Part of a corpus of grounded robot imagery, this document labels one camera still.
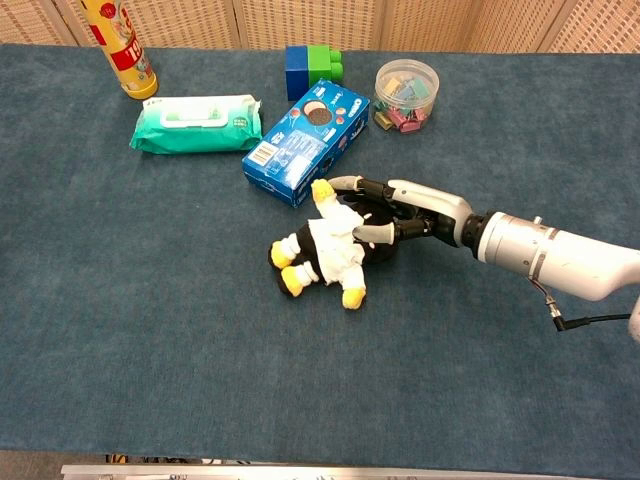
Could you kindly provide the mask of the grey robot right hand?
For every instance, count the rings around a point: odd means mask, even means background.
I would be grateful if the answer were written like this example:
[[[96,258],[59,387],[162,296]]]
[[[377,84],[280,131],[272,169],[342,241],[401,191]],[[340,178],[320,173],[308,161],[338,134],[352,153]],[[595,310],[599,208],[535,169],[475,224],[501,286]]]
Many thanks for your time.
[[[353,230],[365,243],[393,245],[400,241],[433,236],[453,247],[472,248],[477,224],[482,220],[462,197],[406,180],[381,183],[361,176],[329,180],[340,195],[367,199],[391,209],[385,225],[363,225]]]

